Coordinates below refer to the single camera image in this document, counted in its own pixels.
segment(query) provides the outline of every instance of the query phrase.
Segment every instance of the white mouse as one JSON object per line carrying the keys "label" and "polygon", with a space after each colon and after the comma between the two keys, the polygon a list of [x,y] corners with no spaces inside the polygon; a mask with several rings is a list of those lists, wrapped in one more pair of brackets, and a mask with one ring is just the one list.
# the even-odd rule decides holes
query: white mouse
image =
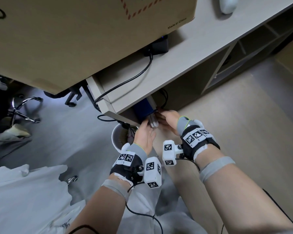
{"label": "white mouse", "polygon": [[219,0],[220,10],[224,14],[230,14],[234,12],[238,5],[238,0]]}

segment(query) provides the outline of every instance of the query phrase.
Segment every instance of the human arm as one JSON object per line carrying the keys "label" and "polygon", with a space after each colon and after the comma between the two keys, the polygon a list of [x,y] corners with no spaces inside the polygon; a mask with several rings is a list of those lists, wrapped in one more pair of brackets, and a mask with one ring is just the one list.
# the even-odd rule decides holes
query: human arm
{"label": "human arm", "polygon": [[[136,153],[135,157],[139,155],[139,162],[143,163],[151,152],[155,136],[156,133],[147,124],[147,121],[142,122],[135,134],[134,144],[128,149]],[[132,181],[127,176],[127,171],[122,171],[121,166],[114,166],[111,172],[108,180],[111,180],[112,184],[116,182],[116,186],[114,185],[116,189],[109,185],[101,186],[70,225],[66,234],[81,225],[89,225],[99,234],[113,234],[117,232],[126,204],[125,196],[122,193],[127,193],[132,183],[137,181]],[[90,229],[82,228],[74,234],[94,234],[94,232]]]}
{"label": "human arm", "polygon": [[[173,111],[159,111],[160,122],[166,123],[167,129],[181,135],[182,132],[177,128],[180,115]],[[182,120],[187,126],[188,119]],[[208,144],[194,161],[202,172],[208,164],[222,157],[225,156],[216,146]],[[223,166],[207,178],[204,185],[229,233],[278,232],[293,229],[293,224],[283,212],[235,164]]]}

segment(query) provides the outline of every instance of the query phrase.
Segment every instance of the hand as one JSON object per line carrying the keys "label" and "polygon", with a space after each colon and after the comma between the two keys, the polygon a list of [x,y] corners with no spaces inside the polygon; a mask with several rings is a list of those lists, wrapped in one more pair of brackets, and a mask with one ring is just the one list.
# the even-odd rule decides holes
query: hand
{"label": "hand", "polygon": [[163,110],[157,108],[156,117],[162,128],[172,131],[175,135],[180,136],[177,132],[177,123],[180,118],[179,113],[173,110]]}
{"label": "hand", "polygon": [[153,141],[156,136],[154,129],[148,125],[148,119],[141,123],[141,126],[136,131],[134,143],[139,145],[144,152],[149,155],[152,150]]}

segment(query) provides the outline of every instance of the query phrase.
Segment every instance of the white desk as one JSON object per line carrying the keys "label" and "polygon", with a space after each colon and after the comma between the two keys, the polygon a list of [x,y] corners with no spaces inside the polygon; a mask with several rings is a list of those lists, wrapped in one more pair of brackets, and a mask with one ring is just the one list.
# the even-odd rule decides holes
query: white desk
{"label": "white desk", "polygon": [[[223,52],[219,63],[224,61],[223,58],[227,57],[238,39],[292,5],[293,0],[239,0],[232,15],[221,15],[218,0],[198,0],[195,19],[169,35],[169,52],[154,56],[145,74],[109,93],[105,101],[101,100],[99,106],[102,113],[115,118],[115,114],[121,114],[231,46]],[[133,77],[148,61],[137,52],[88,78],[94,97]]]}

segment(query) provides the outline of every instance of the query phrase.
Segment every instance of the red dashed line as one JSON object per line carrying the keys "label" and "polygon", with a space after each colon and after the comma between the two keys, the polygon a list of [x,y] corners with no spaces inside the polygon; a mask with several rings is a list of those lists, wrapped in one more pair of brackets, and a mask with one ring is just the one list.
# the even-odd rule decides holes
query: red dashed line
{"label": "red dashed line", "polygon": [[150,8],[153,4],[155,5],[157,2],[160,2],[160,1],[162,0],[155,0],[154,2],[151,2],[149,6],[146,5],[143,9],[139,9],[138,12],[134,12],[132,16],[129,14],[128,8],[126,8],[127,6],[126,2],[124,0],[121,0],[121,3],[124,3],[123,8],[124,10],[126,10],[126,15],[128,16],[128,19],[131,19],[131,17],[135,17],[136,15],[139,15],[141,11],[145,11],[147,8]]}

